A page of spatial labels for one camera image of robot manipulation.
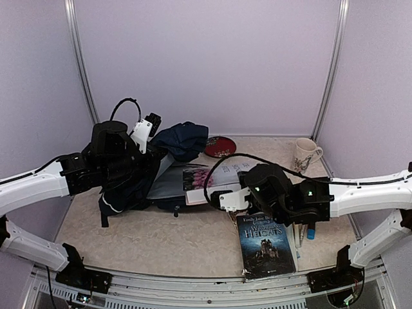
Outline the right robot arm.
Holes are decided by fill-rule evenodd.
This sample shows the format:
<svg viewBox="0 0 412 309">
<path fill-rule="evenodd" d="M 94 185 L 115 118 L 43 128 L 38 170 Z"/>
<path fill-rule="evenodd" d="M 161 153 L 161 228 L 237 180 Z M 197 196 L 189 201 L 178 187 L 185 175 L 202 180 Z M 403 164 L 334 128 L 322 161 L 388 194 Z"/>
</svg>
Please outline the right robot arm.
<svg viewBox="0 0 412 309">
<path fill-rule="evenodd" d="M 372 259 L 411 235 L 411 169 L 354 180 L 304 177 L 292 184 L 281 166 L 258 164 L 243 177 L 239 203 L 255 207 L 286 226 L 391 210 L 378 227 L 338 251 L 335 268 L 309 275 L 312 283 L 338 285 L 356 279 Z"/>
</svg>

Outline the navy blue student backpack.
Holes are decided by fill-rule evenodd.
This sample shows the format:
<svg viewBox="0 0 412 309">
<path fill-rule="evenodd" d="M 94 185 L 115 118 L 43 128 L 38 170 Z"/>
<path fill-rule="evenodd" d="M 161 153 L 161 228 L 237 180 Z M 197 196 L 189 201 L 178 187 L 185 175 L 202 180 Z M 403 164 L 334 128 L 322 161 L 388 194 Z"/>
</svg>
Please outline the navy blue student backpack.
<svg viewBox="0 0 412 309">
<path fill-rule="evenodd" d="M 179 123 L 157 133 L 149 142 L 153 157 L 138 164 L 140 169 L 121 179 L 114 188 L 101 190 L 98 206 L 102 227 L 109 227 L 110 216 L 147 208 L 147 195 L 156 179 L 172 164 L 185 165 L 199 157 L 208 137 L 207 126 L 192 122 Z"/>
</svg>

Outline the pink Warm Chord book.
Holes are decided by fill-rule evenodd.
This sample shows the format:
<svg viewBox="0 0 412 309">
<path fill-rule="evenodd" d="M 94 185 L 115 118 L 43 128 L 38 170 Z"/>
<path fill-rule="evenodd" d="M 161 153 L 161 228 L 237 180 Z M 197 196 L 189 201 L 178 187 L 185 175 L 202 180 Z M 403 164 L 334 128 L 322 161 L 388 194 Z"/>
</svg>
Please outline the pink Warm Chord book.
<svg viewBox="0 0 412 309">
<path fill-rule="evenodd" d="M 185 192 L 185 204 L 186 206 L 208 204 L 208 201 L 204 195 L 203 188 L 186 191 Z"/>
</svg>

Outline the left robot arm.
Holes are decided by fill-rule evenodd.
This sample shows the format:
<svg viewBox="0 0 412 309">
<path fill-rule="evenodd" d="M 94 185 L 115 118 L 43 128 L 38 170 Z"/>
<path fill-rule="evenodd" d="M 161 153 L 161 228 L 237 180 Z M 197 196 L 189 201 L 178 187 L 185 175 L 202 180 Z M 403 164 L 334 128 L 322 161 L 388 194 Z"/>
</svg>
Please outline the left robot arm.
<svg viewBox="0 0 412 309">
<path fill-rule="evenodd" d="M 6 215 L 52 198 L 74 196 L 95 187 L 104 192 L 149 175 L 158 155 L 147 148 L 160 123 L 139 120 L 131 133 L 123 122 L 96 124 L 80 153 L 61 155 L 42 167 L 1 180 L 1 251 L 45 265 L 56 272 L 83 272 L 77 249 L 25 231 Z"/>
</svg>

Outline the dark Wuthering Heights book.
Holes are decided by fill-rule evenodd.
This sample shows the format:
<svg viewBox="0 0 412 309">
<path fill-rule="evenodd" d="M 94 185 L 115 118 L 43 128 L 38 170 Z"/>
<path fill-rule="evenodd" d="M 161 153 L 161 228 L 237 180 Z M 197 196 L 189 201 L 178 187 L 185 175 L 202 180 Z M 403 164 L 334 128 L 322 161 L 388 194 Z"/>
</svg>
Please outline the dark Wuthering Heights book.
<svg viewBox="0 0 412 309">
<path fill-rule="evenodd" d="M 291 227 L 278 224 L 263 213 L 236 216 L 246 281 L 260 281 L 297 272 Z"/>
</svg>

